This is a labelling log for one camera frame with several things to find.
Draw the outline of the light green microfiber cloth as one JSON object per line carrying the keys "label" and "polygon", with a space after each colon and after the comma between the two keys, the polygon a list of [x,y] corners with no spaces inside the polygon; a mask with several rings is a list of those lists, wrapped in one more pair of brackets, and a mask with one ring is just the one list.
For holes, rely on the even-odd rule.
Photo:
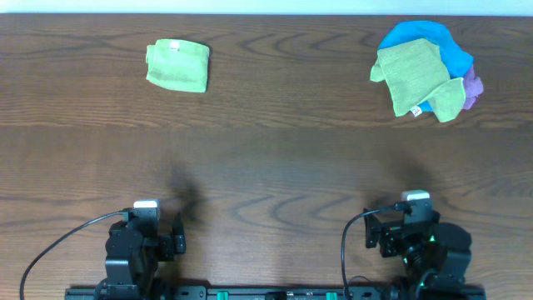
{"label": "light green microfiber cloth", "polygon": [[171,91],[204,93],[207,90],[210,48],[180,39],[159,39],[147,45],[148,82]]}

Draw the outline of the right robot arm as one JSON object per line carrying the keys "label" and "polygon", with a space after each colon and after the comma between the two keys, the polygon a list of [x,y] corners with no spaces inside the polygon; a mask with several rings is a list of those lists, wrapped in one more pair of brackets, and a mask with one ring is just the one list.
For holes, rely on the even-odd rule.
{"label": "right robot arm", "polygon": [[471,235],[455,224],[440,221],[432,201],[404,200],[392,205],[402,220],[382,222],[364,209],[366,247],[380,248],[383,258],[400,256],[406,275],[391,288],[391,299],[476,299],[484,292],[466,285],[471,262]]}

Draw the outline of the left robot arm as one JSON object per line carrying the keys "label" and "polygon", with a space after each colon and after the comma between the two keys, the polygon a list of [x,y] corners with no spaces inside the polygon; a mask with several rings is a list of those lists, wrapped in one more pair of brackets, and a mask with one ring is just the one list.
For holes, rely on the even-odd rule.
{"label": "left robot arm", "polygon": [[107,277],[95,288],[94,299],[151,299],[161,293],[154,283],[160,262],[172,262],[186,252],[181,214],[172,220],[172,230],[159,234],[156,207],[128,208],[123,220],[114,223],[106,241]]}

